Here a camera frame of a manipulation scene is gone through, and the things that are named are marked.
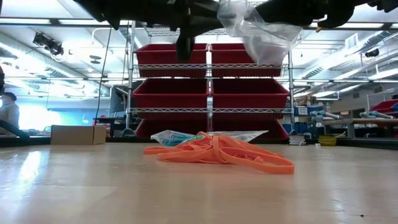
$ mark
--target red shelf bin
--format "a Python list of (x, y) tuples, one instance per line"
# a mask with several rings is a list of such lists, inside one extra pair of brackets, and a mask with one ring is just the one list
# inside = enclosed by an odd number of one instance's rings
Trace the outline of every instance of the red shelf bin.
[(142, 120), (136, 129), (136, 135), (140, 138), (150, 138), (151, 135), (165, 130), (178, 131), (187, 134), (198, 134), (200, 131), (206, 132), (206, 120), (193, 121), (161, 121), (161, 120)]
[[(206, 64), (207, 44), (195, 44), (187, 64)], [(180, 64), (174, 44), (149, 44), (136, 51), (139, 65)], [(203, 78), (206, 69), (157, 69), (140, 70), (140, 77), (191, 77)]]
[[(206, 108), (205, 79), (149, 78), (133, 93), (137, 108)], [(206, 113), (139, 113), (144, 119), (205, 119)]]
[[(277, 81), (260, 79), (214, 79), (214, 108), (285, 108), (289, 92)], [(224, 119), (282, 119), (282, 113), (214, 113)]]
[[(212, 64), (254, 64), (243, 44), (212, 44)], [(213, 69), (213, 77), (279, 77), (280, 68)]]
[(278, 121), (213, 120), (213, 131), (268, 131), (256, 139), (288, 139), (289, 135)]
[(378, 105), (372, 107), (371, 111), (377, 111), (377, 112), (384, 113), (384, 114), (396, 113), (393, 110), (393, 108), (396, 104), (398, 104), (398, 100), (383, 101), (383, 102), (379, 103)]

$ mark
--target clear plastic bag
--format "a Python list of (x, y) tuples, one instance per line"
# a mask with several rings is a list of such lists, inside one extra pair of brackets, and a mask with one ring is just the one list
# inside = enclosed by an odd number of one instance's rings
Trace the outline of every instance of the clear plastic bag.
[(240, 37), (259, 65), (280, 65), (294, 48), (302, 27), (267, 23), (245, 0), (221, 0), (217, 18), (232, 37)]
[[(217, 134), (225, 134), (231, 138), (249, 142), (267, 132), (268, 131), (215, 131), (215, 132), (209, 132), (207, 134), (211, 136)], [(186, 134), (178, 131), (165, 130), (157, 134), (153, 134), (150, 138), (155, 139), (157, 142), (161, 143), (164, 146), (176, 146), (183, 142), (202, 139), (204, 138), (204, 136), (201, 135), (196, 136), (194, 134)]]

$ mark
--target ceiling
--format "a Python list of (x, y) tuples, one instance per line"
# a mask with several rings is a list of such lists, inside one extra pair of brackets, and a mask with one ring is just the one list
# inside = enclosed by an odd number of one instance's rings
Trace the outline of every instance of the ceiling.
[[(3, 0), (2, 17), (35, 17), (35, 18), (77, 18), (89, 19), (91, 18), (79, 5), (72, 0)], [(396, 22), (398, 18), (398, 10), (394, 10), (389, 14), (376, 11), (367, 5), (359, 6), (355, 10), (351, 22)], [(42, 48), (37, 48), (32, 40), (35, 34), (44, 33), (47, 37), (54, 39), (63, 44), (65, 49), (64, 55), (61, 57), (54, 57), (49, 52)], [(350, 30), (323, 30), (316, 33), (312, 30), (305, 30), (302, 32), (303, 41), (292, 50), (292, 62), (294, 66), (294, 78), (303, 79), (333, 79), (342, 74), (352, 71), (356, 68), (361, 68), (364, 65), (382, 60), (393, 54), (397, 44), (397, 38), (393, 38), (388, 42), (378, 43), (380, 48), (380, 56), (376, 58), (364, 58), (359, 53), (354, 53), (346, 57), (346, 55), (338, 54), (345, 47), (345, 40), (353, 35), (358, 34), (358, 41), (365, 41), (369, 36), (378, 34), (377, 31), (350, 31)], [(0, 45), (0, 60), (9, 62), (13, 66), (29, 68), (24, 71), (12, 70), (12, 74), (16, 77), (48, 77), (58, 75), (58, 77), (93, 77), (101, 76), (101, 71), (104, 66), (104, 74), (109, 78), (127, 77), (127, 60), (126, 49), (129, 49), (125, 34), (119, 31), (111, 30), (111, 38), (109, 40), (109, 52), (106, 54), (106, 46), (108, 42), (109, 29), (95, 29), (92, 27), (45, 27), (45, 26), (1, 26), (0, 43), (6, 43), (11, 49), (1, 47)], [(145, 29), (136, 29), (135, 42), (137, 47), (142, 47), (147, 44), (161, 44), (174, 43), (177, 36), (152, 36), (150, 37)], [(235, 43), (241, 42), (239, 38), (233, 38), (228, 35), (202, 35), (196, 38), (196, 43)], [(13, 56), (13, 49), (23, 52), (23, 57), (19, 56), (15, 59)], [(93, 59), (90, 55), (101, 57), (98, 61), (100, 63), (92, 63)], [(39, 58), (44, 64), (51, 65), (58, 73), (49, 72), (48, 66), (40, 67), (35, 58)], [(319, 66), (320, 63), (326, 63), (325, 58), (329, 61), (336, 62), (332, 66), (327, 67), (322, 72), (316, 73), (310, 78), (305, 78), (307, 73), (311, 73), (310, 69)], [(396, 60), (390, 58), (380, 63), (382, 70), (388, 70), (389, 67), (395, 68)], [(348, 77), (364, 78), (364, 73), (369, 77), (369, 74), (376, 73), (376, 66), (361, 70), (358, 73)], [(134, 72), (134, 77), (138, 78), (137, 72)], [(103, 95), (109, 94), (106, 91), (113, 84), (122, 84), (126, 81), (111, 80), (105, 84)], [(33, 88), (34, 86), (25, 85), (20, 81), (15, 80), (9, 82), (9, 86), (19, 88), (31, 88), (30, 95), (51, 95), (49, 88)], [(48, 85), (49, 82), (43, 80), (31, 81), (28, 84), (35, 84), (37, 86)], [(317, 85), (319, 88), (325, 89), (323, 84)], [(56, 95), (78, 95), (78, 96), (95, 96), (98, 94), (98, 81), (62, 81), (58, 82), (56, 88), (59, 90)]]

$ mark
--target black cable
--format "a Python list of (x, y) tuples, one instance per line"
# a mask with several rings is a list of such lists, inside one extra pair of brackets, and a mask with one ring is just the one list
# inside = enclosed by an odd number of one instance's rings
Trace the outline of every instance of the black cable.
[(109, 29), (109, 37), (108, 37), (108, 43), (106, 44), (106, 52), (105, 52), (104, 64), (103, 64), (103, 66), (102, 66), (101, 78), (100, 78), (100, 80), (99, 80), (98, 105), (97, 105), (97, 112), (95, 113), (94, 125), (97, 125), (98, 112), (100, 111), (101, 86), (102, 86), (102, 79), (104, 78), (105, 63), (106, 63), (106, 58), (107, 58), (107, 56), (108, 56), (108, 49), (109, 49), (109, 43), (110, 43), (110, 41), (111, 41), (111, 34), (112, 34), (112, 28)]

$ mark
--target orange strap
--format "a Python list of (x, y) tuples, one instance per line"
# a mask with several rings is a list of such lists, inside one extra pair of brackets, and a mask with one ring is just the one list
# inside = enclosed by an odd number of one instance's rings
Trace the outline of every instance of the orange strap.
[(226, 135), (205, 136), (178, 146), (147, 147), (144, 154), (158, 154), (158, 160), (169, 162), (203, 162), (211, 164), (237, 164), (268, 174), (293, 174), (294, 165), (283, 155), (267, 151)]

